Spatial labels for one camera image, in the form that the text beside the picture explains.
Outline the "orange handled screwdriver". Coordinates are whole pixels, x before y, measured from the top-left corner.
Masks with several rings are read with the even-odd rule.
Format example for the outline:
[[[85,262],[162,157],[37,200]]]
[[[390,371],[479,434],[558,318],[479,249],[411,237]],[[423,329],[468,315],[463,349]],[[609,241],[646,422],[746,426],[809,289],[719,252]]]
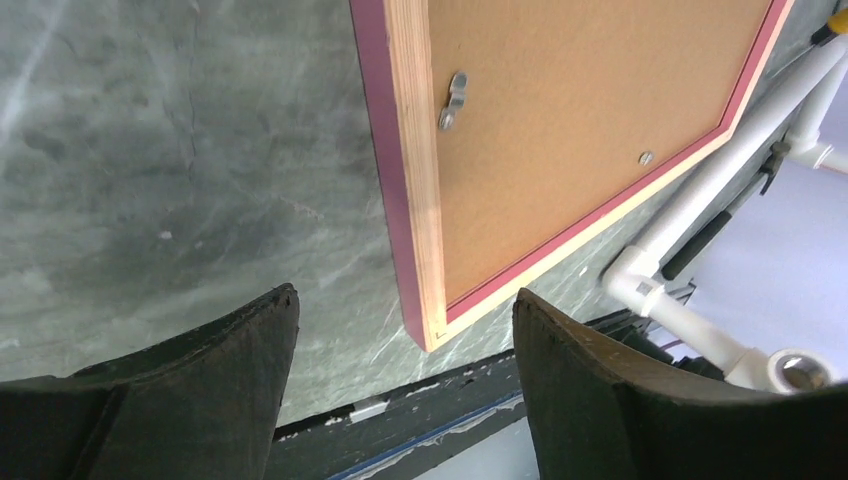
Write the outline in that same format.
[[[843,9],[831,15],[826,23],[810,37],[812,46],[824,46],[840,35],[846,35],[848,29],[848,10]]]

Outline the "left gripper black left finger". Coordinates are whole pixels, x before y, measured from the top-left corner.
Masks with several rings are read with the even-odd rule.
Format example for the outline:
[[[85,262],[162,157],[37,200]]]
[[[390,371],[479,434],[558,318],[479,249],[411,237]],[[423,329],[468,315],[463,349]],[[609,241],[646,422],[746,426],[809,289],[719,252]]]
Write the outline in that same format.
[[[282,284],[237,310],[67,377],[1,385],[5,479],[259,479],[298,336]]]

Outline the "pink picture frame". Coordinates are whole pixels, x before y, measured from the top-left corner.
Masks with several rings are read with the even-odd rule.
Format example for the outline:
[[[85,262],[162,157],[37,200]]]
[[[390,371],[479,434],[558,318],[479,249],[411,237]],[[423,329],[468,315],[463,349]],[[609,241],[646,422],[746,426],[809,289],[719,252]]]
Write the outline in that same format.
[[[791,3],[350,8],[403,322],[431,352],[726,143]]]

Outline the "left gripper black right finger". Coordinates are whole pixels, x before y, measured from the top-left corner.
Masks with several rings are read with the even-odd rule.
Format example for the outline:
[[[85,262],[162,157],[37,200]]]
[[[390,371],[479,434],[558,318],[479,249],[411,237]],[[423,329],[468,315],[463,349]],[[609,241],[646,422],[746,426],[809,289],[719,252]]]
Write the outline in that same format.
[[[646,356],[530,290],[513,342],[544,479],[843,479],[847,388],[737,387]]]

